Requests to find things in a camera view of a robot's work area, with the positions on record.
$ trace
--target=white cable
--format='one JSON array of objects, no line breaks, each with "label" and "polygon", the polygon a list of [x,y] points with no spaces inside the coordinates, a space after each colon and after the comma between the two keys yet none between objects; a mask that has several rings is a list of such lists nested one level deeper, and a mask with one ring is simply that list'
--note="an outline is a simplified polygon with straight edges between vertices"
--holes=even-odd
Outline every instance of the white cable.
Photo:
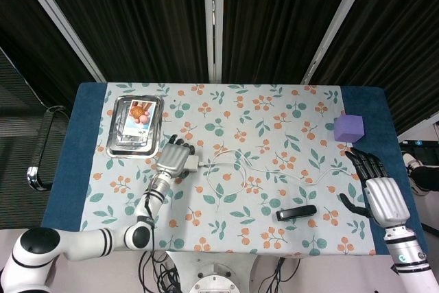
[{"label": "white cable", "polygon": [[[227,153],[227,152],[237,152],[238,154],[240,154],[240,155],[243,157],[243,159],[246,161],[247,166],[248,166],[249,168],[253,169],[254,171],[262,172],[262,173],[282,174],[282,175],[285,175],[285,176],[289,176],[290,178],[295,178],[298,182],[300,182],[302,185],[304,185],[304,186],[306,186],[306,187],[308,187],[308,186],[312,186],[312,185],[317,185],[317,184],[323,179],[323,177],[324,177],[326,174],[328,174],[329,172],[331,172],[331,171],[339,171],[339,172],[343,172],[343,173],[345,173],[345,174],[347,174],[347,175],[349,175],[349,176],[352,175],[352,173],[349,173],[348,171],[345,171],[344,169],[336,168],[336,167],[332,167],[332,168],[329,168],[329,169],[327,169],[326,171],[324,171],[324,172],[320,175],[320,177],[317,179],[316,182],[314,182],[314,183],[307,183],[307,184],[304,184],[303,181],[302,181],[300,178],[298,178],[297,176],[295,176],[295,175],[293,175],[293,174],[288,174],[288,173],[281,172],[281,171],[266,171],[266,170],[264,170],[264,169],[257,169],[257,168],[254,168],[253,165],[252,165],[252,163],[251,163],[251,162],[247,159],[247,157],[244,156],[244,154],[243,154],[242,152],[240,152],[239,150],[224,150],[224,151],[218,152],[218,153],[213,157],[212,162],[209,163],[209,168],[207,169],[207,177],[206,177],[206,179],[207,179],[207,183],[211,186],[212,190],[213,190],[215,193],[217,193],[218,195],[223,196],[223,197],[227,197],[227,196],[231,196],[231,195],[238,194],[239,192],[241,192],[242,190],[244,190],[244,188],[246,187],[246,182],[247,182],[247,171],[246,171],[246,169],[245,169],[241,164],[238,164],[238,163],[232,163],[232,162],[221,162],[221,163],[215,163],[215,159],[218,158],[219,155],[221,155],[221,154],[225,154],[225,153]],[[212,182],[211,182],[211,180],[210,180],[210,178],[209,178],[209,176],[210,176],[210,174],[211,174],[212,166],[213,166],[213,165],[222,165],[222,164],[237,165],[237,166],[239,166],[239,169],[242,169],[242,170],[244,171],[244,174],[242,174],[241,171],[239,170],[239,173],[241,174],[241,176],[242,176],[242,178],[243,178],[243,180],[244,180],[241,189],[239,189],[239,190],[237,190],[237,191],[235,191],[235,192],[232,192],[231,194],[221,194],[220,192],[218,192],[218,191],[216,190],[216,188],[214,188],[214,186],[212,185]]]}]

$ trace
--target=chair armrest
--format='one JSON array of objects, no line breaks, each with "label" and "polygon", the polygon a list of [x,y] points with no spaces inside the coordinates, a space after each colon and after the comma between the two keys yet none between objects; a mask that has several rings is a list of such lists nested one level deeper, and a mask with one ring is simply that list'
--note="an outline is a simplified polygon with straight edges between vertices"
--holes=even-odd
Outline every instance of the chair armrest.
[{"label": "chair armrest", "polygon": [[51,189],[52,183],[44,183],[38,175],[38,169],[40,167],[41,159],[43,157],[44,149],[49,138],[50,128],[54,122],[54,117],[56,112],[61,112],[69,116],[65,112],[64,106],[52,106],[48,108],[41,121],[40,130],[38,131],[38,137],[34,149],[34,154],[32,155],[30,166],[27,168],[27,184],[34,190],[37,191],[48,191]]}]

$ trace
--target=robotic hand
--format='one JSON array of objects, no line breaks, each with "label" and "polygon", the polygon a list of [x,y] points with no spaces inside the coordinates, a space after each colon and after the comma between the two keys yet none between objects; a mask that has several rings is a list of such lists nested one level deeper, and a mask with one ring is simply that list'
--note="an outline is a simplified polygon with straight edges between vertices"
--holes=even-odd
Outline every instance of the robotic hand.
[{"label": "robotic hand", "polygon": [[51,228],[34,228],[20,236],[1,275],[5,293],[51,292],[45,285],[56,257],[81,261],[105,257],[114,250],[151,250],[154,218],[177,177],[185,178],[188,163],[197,163],[195,148],[173,135],[157,160],[157,174],[151,180],[134,212],[137,223],[117,230],[103,228],[77,233]]},{"label": "robotic hand", "polygon": [[439,285],[427,256],[420,249],[415,233],[405,227],[410,213],[395,180],[388,177],[383,163],[373,154],[351,148],[346,155],[357,170],[370,208],[356,207],[345,194],[340,194],[344,206],[353,213],[373,218],[385,228],[384,240],[394,269],[408,293],[438,293]]}]

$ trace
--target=purple cube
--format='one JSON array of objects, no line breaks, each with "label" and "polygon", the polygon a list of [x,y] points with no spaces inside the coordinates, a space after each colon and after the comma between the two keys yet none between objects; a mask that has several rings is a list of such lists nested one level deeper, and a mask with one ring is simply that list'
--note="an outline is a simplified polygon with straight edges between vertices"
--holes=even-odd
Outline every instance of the purple cube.
[{"label": "purple cube", "polygon": [[341,115],[334,123],[334,138],[340,142],[357,142],[364,136],[362,116]]}]

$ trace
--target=metal tray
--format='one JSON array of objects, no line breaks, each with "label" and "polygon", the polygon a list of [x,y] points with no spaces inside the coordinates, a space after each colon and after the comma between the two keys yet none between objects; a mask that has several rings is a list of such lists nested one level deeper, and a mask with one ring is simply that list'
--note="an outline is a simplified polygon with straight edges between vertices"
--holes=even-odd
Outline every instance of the metal tray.
[{"label": "metal tray", "polygon": [[[151,118],[150,131],[147,137],[133,137],[122,135],[125,120],[128,116],[132,100],[156,102],[156,108]],[[115,158],[142,158],[154,157],[158,152],[162,126],[163,99],[155,95],[126,95],[116,99],[113,108],[110,132],[106,152]]]}]

